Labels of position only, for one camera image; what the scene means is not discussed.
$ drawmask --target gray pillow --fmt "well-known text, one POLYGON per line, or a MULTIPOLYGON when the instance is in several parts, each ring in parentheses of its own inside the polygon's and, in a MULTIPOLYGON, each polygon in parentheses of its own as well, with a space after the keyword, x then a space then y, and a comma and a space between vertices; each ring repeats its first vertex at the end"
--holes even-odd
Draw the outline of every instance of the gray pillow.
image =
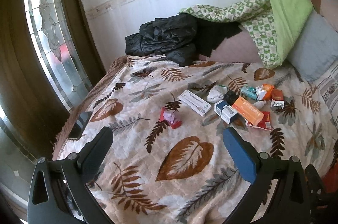
POLYGON ((317 80, 338 57, 338 33, 312 11, 287 59, 306 81, 317 80))

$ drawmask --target screw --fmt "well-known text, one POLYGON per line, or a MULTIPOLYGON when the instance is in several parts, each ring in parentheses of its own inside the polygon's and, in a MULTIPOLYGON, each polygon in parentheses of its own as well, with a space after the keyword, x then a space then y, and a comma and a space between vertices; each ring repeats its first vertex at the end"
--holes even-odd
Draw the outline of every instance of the screw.
POLYGON ((262 158, 262 159, 268 159, 269 158, 269 155, 265 152, 263 153, 260 153, 259 156, 262 158))
POLYGON ((295 162, 295 163, 299 162, 299 158, 298 158, 297 156, 295 156, 295 155, 292 156, 291 159, 292 159, 292 161, 295 162))
POLYGON ((40 157, 40 158, 38 159, 38 163, 41 164, 41 163, 43 163, 45 160, 46 160, 46 158, 40 157))
POLYGON ((73 160, 77 157, 77 153, 71 153, 70 155, 68 155, 68 159, 69 160, 73 160))

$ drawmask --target green checkered fabric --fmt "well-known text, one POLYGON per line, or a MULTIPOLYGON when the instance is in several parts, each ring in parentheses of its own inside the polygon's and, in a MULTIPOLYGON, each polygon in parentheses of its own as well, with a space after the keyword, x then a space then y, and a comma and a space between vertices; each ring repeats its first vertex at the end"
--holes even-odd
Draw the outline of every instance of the green checkered fabric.
POLYGON ((195 5, 181 11, 212 22, 241 22, 249 31, 266 68, 282 64, 277 54, 277 35, 270 0, 242 0, 226 8, 195 5))

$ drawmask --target striped fabric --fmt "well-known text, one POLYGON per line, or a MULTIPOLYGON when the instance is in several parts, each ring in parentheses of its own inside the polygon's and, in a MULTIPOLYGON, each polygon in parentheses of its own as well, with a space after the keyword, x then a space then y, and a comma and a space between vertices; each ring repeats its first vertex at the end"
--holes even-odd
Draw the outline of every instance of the striped fabric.
POLYGON ((319 79, 315 80, 314 84, 322 95, 338 128, 338 60, 319 79))

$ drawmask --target green quilt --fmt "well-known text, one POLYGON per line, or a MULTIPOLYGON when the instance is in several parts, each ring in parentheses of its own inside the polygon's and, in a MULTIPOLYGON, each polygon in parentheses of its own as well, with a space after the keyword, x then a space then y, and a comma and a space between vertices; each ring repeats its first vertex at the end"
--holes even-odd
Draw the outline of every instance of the green quilt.
POLYGON ((241 22, 255 42, 264 66, 272 69, 282 65, 313 7, 310 0, 292 0, 291 4, 289 0, 273 0, 273 3, 278 6, 277 17, 270 0, 242 0, 226 8, 195 5, 180 13, 212 22, 241 22))

